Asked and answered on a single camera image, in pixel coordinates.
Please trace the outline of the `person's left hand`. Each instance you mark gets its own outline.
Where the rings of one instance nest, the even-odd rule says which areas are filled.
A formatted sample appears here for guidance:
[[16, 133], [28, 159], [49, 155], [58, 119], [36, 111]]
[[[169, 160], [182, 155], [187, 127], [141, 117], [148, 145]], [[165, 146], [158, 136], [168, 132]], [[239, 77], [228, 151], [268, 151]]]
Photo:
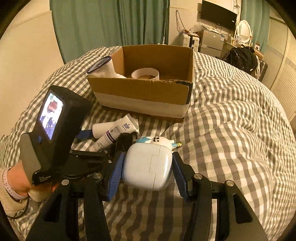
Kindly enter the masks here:
[[28, 197], [36, 202], [45, 201], [59, 186], [59, 183], [56, 182], [32, 185], [27, 178], [21, 160], [8, 169], [5, 180], [6, 191], [15, 201], [23, 201]]

